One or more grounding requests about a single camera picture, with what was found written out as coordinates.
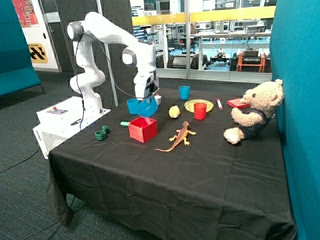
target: cup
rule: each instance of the cup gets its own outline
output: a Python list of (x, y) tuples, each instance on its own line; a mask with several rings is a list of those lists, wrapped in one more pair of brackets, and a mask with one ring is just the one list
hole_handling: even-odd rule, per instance
[(103, 141), (106, 139), (106, 132), (104, 130), (102, 131), (96, 131), (94, 133), (95, 135), (95, 138), (98, 140), (98, 141)]
[(179, 93), (180, 93), (180, 98), (182, 100), (187, 100), (189, 98), (190, 87), (189, 86), (180, 86)]
[(159, 106), (159, 105), (161, 104), (161, 96), (155, 95), (155, 96), (154, 96), (154, 99), (155, 99), (155, 101), (156, 101), (156, 104)]
[(203, 120), (206, 118), (207, 104), (203, 102), (197, 102), (193, 105), (194, 118), (197, 120)]
[(126, 104), (128, 106), (129, 109), (129, 113), (131, 115), (135, 115), (137, 114), (137, 108), (139, 106), (139, 100), (136, 98), (132, 98), (126, 101)]

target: yellow fruit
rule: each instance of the yellow fruit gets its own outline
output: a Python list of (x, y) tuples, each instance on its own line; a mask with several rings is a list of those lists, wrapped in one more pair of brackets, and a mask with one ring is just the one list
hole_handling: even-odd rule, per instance
[(180, 109), (178, 106), (173, 106), (169, 109), (169, 116), (173, 119), (176, 119), (180, 115)]

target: yellow beam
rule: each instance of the yellow beam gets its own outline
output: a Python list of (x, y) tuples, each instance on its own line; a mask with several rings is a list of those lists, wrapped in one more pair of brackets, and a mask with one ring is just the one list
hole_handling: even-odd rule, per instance
[(135, 16), (132, 18), (133, 26), (158, 25), (158, 24), (177, 24), (185, 23), (187, 20), (185, 13), (164, 14), (153, 16)]
[(275, 6), (245, 7), (239, 9), (190, 13), (190, 22), (227, 21), (239, 19), (268, 19), (275, 15)]
[[(205, 22), (205, 21), (227, 21), (239, 19), (268, 19), (275, 15), (275, 6), (264, 7), (245, 7), (239, 9), (216, 10), (191, 12), (190, 22)], [(141, 25), (160, 25), (160, 24), (177, 24), (185, 23), (187, 20), (186, 14), (164, 14), (153, 16), (135, 16), (132, 18), (133, 26)]]

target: blue cup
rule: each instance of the blue cup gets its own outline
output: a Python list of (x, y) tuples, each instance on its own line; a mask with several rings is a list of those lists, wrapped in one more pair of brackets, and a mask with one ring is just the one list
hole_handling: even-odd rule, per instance
[(180, 86), (179, 92), (180, 92), (180, 98), (182, 100), (187, 100), (189, 98), (190, 87), (189, 86)]
[(126, 101), (126, 104), (128, 106), (128, 109), (129, 109), (129, 113), (131, 115), (135, 115), (137, 114), (137, 108), (139, 106), (139, 100), (136, 99), (136, 98), (132, 98), (132, 99), (129, 99)]

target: marker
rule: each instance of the marker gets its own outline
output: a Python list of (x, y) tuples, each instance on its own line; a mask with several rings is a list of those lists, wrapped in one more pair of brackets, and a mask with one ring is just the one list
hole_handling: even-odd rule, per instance
[(77, 121), (74, 121), (74, 122), (71, 123), (70, 125), (73, 126), (73, 125), (76, 125), (76, 124), (78, 124), (78, 123), (80, 123), (80, 122), (81, 122), (81, 118), (79, 118)]
[(128, 121), (122, 121), (122, 122), (120, 122), (120, 125), (121, 126), (129, 126), (129, 122)]
[(218, 105), (219, 105), (219, 109), (222, 110), (223, 107), (222, 107), (222, 105), (221, 105), (220, 99), (217, 98), (217, 99), (216, 99), (216, 102), (217, 102)]

